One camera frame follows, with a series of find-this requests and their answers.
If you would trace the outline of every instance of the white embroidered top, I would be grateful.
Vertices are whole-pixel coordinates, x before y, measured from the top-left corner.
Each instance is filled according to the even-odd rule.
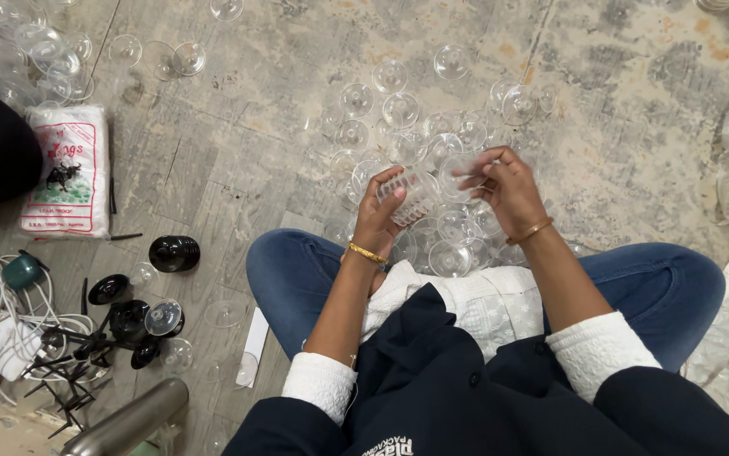
[[[427,283],[457,316],[455,326],[475,338],[486,361],[498,347],[544,333],[542,301],[530,270],[505,266],[441,278],[417,274],[401,261],[368,302],[362,342]],[[582,321],[545,340],[575,392],[590,403],[613,373],[633,366],[660,368],[620,312]],[[283,397],[310,402],[341,425],[355,383],[356,373],[348,366],[316,353],[299,353],[291,362]]]

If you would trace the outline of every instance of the white charger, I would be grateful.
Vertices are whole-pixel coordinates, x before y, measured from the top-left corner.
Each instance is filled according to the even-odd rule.
[[[21,334],[24,345],[16,339],[16,328]],[[35,354],[41,347],[40,329],[33,328],[22,321],[15,322],[9,317],[0,323],[0,374],[8,381],[15,381],[24,369],[32,364]]]

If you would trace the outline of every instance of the person's left hand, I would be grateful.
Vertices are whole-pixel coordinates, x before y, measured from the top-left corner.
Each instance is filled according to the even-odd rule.
[[[403,171],[401,166],[396,166],[381,171],[370,179],[362,202],[359,204],[359,218],[356,220],[356,229],[353,231],[353,244],[384,258],[390,256],[395,236],[404,229],[403,226],[396,225],[390,216],[404,202],[407,190],[399,187],[381,203],[378,202],[376,191],[381,184],[387,183]]]

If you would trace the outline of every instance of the gold bangle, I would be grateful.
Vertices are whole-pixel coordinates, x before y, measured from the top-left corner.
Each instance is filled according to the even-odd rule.
[[[370,258],[370,260],[376,261],[381,264],[387,264],[387,258],[376,255],[375,253],[372,253],[372,252],[368,252],[368,251],[364,250],[362,247],[359,247],[357,244],[348,243],[348,248],[351,249],[353,252],[361,253],[362,255]]]
[[[541,221],[541,222],[533,225],[532,227],[528,228],[527,230],[523,231],[522,235],[518,239],[513,239],[513,240],[511,238],[506,239],[506,244],[508,244],[508,245],[519,244],[522,241],[524,241],[525,239],[530,238],[533,235],[533,233],[536,233],[537,231],[541,230],[542,228],[545,228],[545,226],[550,225],[551,223],[553,223],[553,217],[547,217],[543,221]]]

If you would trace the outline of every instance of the packaging bag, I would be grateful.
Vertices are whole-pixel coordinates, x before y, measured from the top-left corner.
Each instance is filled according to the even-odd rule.
[[[44,169],[22,210],[21,229],[33,238],[107,239],[111,167],[105,109],[32,109],[28,121],[44,154]],[[48,182],[53,170],[71,176]]]

